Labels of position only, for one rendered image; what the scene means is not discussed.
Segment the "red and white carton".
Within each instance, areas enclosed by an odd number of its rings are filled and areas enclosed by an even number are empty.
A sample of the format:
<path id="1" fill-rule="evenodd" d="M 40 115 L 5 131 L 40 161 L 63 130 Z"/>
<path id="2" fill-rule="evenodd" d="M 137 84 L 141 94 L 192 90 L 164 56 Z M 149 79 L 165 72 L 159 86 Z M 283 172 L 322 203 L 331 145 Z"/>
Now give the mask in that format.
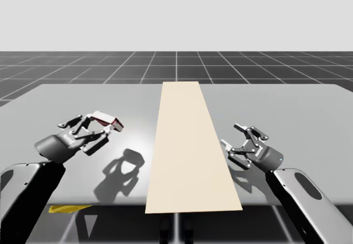
<path id="1" fill-rule="evenodd" d="M 121 132 L 124 125 L 114 116 L 105 114 L 101 111 L 95 111 L 92 113 L 92 118 L 98 121 L 103 126 L 112 125 L 114 130 Z"/>

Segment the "tall board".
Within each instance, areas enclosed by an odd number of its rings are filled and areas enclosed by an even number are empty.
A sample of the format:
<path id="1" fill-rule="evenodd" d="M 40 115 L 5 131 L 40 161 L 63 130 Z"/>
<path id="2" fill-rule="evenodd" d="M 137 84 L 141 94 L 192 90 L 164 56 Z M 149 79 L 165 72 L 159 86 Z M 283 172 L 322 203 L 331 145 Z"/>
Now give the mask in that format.
<path id="1" fill-rule="evenodd" d="M 164 82 L 145 212 L 240 211 L 198 82 Z"/>

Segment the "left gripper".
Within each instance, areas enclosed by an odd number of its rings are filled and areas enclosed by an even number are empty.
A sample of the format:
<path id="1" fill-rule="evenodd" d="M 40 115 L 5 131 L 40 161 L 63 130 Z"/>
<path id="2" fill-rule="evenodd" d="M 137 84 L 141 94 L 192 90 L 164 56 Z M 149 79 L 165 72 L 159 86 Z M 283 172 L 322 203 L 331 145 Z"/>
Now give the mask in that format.
<path id="1" fill-rule="evenodd" d="M 76 115 L 57 125 L 62 129 L 60 134 L 50 135 L 36 142 L 34 147 L 41 156 L 57 164 L 68 161 L 79 149 L 91 156 L 109 142 L 113 130 L 112 126 L 99 131 L 89 130 L 92 121 L 91 114 Z"/>

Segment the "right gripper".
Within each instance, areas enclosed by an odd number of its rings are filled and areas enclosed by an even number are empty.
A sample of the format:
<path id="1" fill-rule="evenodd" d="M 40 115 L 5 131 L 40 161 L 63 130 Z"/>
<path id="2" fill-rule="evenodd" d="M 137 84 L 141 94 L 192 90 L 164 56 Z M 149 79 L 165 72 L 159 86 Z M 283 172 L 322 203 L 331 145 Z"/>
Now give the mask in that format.
<path id="1" fill-rule="evenodd" d="M 280 167 L 284 156 L 274 148 L 264 146 L 264 143 L 269 139 L 268 135 L 254 126 L 246 127 L 236 123 L 234 128 L 245 135 L 245 142 L 240 148 L 234 148 L 221 139 L 221 145 L 224 146 L 228 159 L 232 163 L 243 170 L 249 170 L 252 163 L 262 171 L 274 171 Z"/>

